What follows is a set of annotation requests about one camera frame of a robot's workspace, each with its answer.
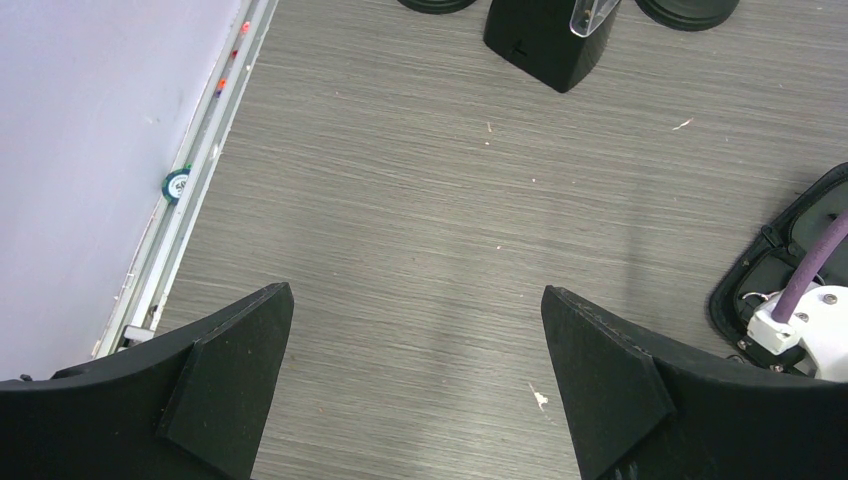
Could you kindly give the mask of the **black zip tool case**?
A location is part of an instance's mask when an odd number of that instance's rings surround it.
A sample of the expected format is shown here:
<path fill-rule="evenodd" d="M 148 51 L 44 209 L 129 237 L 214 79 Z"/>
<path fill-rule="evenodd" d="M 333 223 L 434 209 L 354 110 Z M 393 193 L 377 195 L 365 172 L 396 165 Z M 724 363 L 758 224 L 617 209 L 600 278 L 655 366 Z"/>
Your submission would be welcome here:
<path fill-rule="evenodd" d="M 809 365 L 799 347 L 775 355 L 747 337 L 747 326 L 765 294 L 787 285 L 805 254 L 847 208 L 847 165 L 839 164 L 763 225 L 707 302 L 712 326 L 753 365 L 800 375 Z"/>

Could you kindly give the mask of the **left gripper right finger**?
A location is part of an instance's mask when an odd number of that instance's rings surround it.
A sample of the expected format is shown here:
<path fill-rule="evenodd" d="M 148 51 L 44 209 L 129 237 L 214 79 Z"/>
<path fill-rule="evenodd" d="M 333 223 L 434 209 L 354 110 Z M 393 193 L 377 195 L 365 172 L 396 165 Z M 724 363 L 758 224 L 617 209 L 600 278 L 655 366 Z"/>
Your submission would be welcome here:
<path fill-rule="evenodd" d="M 843 479 L 847 387 L 722 358 L 562 287 L 541 301 L 584 479 Z"/>

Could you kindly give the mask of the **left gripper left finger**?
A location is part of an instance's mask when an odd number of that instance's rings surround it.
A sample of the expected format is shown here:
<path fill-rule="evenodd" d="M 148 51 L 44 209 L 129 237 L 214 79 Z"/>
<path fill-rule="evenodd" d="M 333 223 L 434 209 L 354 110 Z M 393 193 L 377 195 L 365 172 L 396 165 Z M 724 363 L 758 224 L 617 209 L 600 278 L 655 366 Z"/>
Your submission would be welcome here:
<path fill-rule="evenodd" d="M 247 479 L 294 299 L 272 283 L 123 351 L 1 385 L 5 479 Z"/>

